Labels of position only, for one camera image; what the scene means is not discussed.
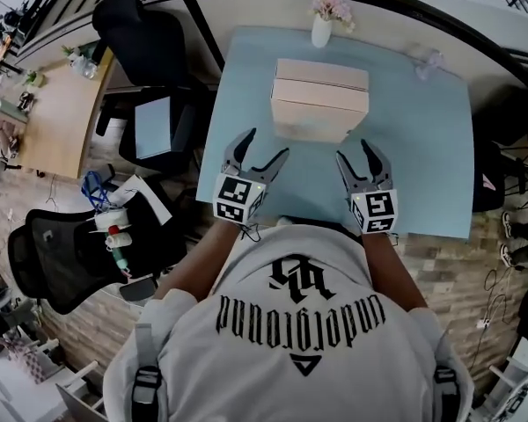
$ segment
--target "wood plank flooring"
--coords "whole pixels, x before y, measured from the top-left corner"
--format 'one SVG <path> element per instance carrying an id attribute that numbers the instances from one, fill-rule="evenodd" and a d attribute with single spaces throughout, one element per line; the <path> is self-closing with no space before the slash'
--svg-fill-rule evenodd
<path id="1" fill-rule="evenodd" d="M 136 172 L 133 164 L 117 155 L 120 136 L 121 125 L 118 124 L 111 125 L 105 137 L 94 136 L 86 169 L 110 162 L 121 179 Z M 175 198 L 181 190 L 194 186 L 196 173 L 193 168 L 186 176 L 166 181 L 165 189 L 170 197 Z M 15 283 L 7 259 L 8 235 L 23 223 L 27 211 L 32 208 L 59 212 L 88 210 L 89 203 L 81 195 L 79 187 L 76 180 L 51 176 L 37 178 L 30 171 L 4 171 L 0 164 L 0 273 L 11 286 L 15 287 Z M 524 201 L 524 197 L 518 196 L 509 199 L 507 204 L 510 207 L 516 207 Z M 210 209 L 205 208 L 205 214 L 210 214 Z M 438 314 L 452 344 L 468 367 L 471 366 L 480 343 L 472 368 L 480 393 L 486 390 L 493 378 L 488 367 L 502 364 L 517 337 L 516 313 L 528 289 L 528 271 L 514 271 L 510 276 L 504 318 L 509 321 L 514 317 L 514 320 L 504 324 L 501 320 L 503 307 L 499 308 L 480 341 L 482 331 L 476 328 L 476 324 L 483 318 L 488 304 L 484 280 L 491 269 L 497 270 L 499 278 L 505 272 L 498 257 L 498 248 L 502 242 L 500 216 L 501 211 L 474 215 L 471 235 L 467 241 L 409 235 L 401 236 L 396 246 L 404 264 L 429 306 Z M 528 221 L 528 210 L 518 212 L 513 218 Z M 200 217 L 195 225 L 200 222 L 207 227 L 210 218 Z M 506 278 L 499 287 L 505 284 Z M 41 319 L 46 332 L 51 337 L 59 338 L 72 367 L 80 368 L 97 360 L 101 375 L 129 335 L 138 318 L 138 311 L 135 306 L 100 291 L 67 316 L 56 314 L 44 303 Z"/>

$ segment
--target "green plant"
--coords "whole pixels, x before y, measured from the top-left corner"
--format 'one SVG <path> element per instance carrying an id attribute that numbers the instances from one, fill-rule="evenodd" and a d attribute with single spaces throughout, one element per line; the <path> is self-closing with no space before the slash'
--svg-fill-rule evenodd
<path id="1" fill-rule="evenodd" d="M 70 56 L 74 53 L 74 47 L 61 46 L 61 48 L 62 48 L 62 52 L 66 56 Z"/>
<path id="2" fill-rule="evenodd" d="M 37 72 L 34 70 L 28 70 L 26 73 L 26 84 L 31 84 L 35 81 L 35 78 L 37 78 Z"/>

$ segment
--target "shirt sleeve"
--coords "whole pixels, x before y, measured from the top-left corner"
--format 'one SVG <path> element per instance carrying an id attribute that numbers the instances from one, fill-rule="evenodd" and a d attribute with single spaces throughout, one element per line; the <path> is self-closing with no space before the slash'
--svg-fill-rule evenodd
<path id="1" fill-rule="evenodd" d="M 429 342 L 436 364 L 447 366 L 456 372 L 461 395 L 457 421 L 467 420 L 472 407 L 474 386 L 466 366 L 451 347 L 450 340 L 442 330 L 434 311 L 428 308 L 415 308 L 408 314 L 418 325 L 422 336 Z"/>
<path id="2" fill-rule="evenodd" d="M 151 300 L 138 320 L 150 324 L 155 351 L 160 352 L 173 326 L 197 304 L 194 296 L 179 289 L 171 289 L 163 300 Z M 107 368 L 104 375 L 104 407 L 110 422 L 123 422 L 130 411 L 130 391 L 139 368 L 135 330 Z"/>

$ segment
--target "vase with flowers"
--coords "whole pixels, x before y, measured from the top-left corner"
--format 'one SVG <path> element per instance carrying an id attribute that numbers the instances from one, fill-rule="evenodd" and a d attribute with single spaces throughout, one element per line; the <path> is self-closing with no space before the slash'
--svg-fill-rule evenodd
<path id="1" fill-rule="evenodd" d="M 324 47 L 330 39 L 333 20 L 340 21 L 347 33 L 352 33 L 356 27 L 350 6 L 342 0 L 313 0 L 311 11 L 315 14 L 311 42 L 317 48 Z"/>

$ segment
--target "light blue table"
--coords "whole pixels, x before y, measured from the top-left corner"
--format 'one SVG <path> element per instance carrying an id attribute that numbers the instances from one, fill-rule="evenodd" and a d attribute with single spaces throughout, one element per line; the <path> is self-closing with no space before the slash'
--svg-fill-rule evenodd
<path id="1" fill-rule="evenodd" d="M 340 64 L 370 72 L 370 112 L 342 145 L 276 137 L 270 92 L 278 58 Z M 260 215 L 293 215 L 353 223 L 335 151 L 359 175 L 370 176 L 360 139 L 392 162 L 399 198 L 399 233 L 469 237 L 473 199 L 473 135 L 466 83 L 437 70 L 427 82 L 410 58 L 355 40 L 332 38 L 325 48 L 311 34 L 240 27 L 233 35 L 203 155 L 197 200 L 211 202 L 226 146 L 240 132 L 258 131 L 244 169 L 261 167 L 290 147 Z"/>

